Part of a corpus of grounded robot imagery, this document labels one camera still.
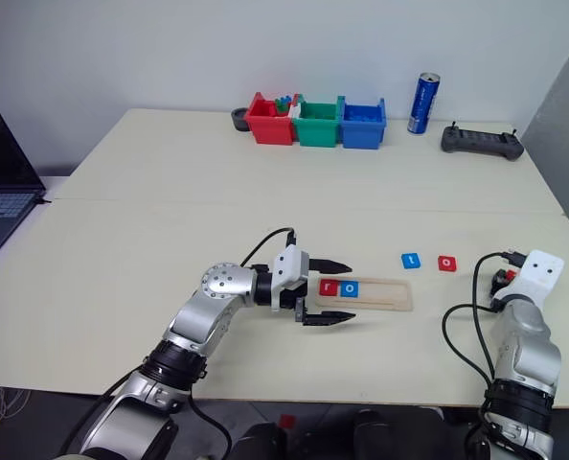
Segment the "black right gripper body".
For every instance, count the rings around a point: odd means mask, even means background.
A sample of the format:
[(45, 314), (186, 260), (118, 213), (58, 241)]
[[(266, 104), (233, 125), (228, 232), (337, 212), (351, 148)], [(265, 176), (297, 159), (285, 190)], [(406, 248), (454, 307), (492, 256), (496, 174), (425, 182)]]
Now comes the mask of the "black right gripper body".
[(512, 280), (515, 278), (514, 270), (499, 269), (491, 278), (491, 287), (489, 291), (489, 296), (493, 297), (497, 291), (502, 288), (507, 287)]

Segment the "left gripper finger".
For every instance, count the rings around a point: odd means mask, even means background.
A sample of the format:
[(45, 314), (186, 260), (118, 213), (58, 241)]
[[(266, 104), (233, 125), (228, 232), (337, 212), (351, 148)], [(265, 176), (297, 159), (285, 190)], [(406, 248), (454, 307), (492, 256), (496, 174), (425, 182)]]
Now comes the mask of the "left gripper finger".
[(325, 310), (321, 313), (304, 313), (302, 324), (311, 327), (327, 327), (343, 323), (355, 318), (354, 313)]
[(353, 271), (353, 269), (346, 264), (326, 259), (311, 259), (310, 270), (317, 271), (321, 274), (342, 274)]

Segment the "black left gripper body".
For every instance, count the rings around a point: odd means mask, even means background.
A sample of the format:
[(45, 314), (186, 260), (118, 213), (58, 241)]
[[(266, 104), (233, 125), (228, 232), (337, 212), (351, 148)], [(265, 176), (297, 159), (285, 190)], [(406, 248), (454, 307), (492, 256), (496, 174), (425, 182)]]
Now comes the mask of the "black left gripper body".
[(311, 326), (311, 318), (307, 312), (307, 278), (309, 273), (309, 255), (301, 252), (300, 273), (294, 291), (295, 297), (295, 321), (304, 326)]

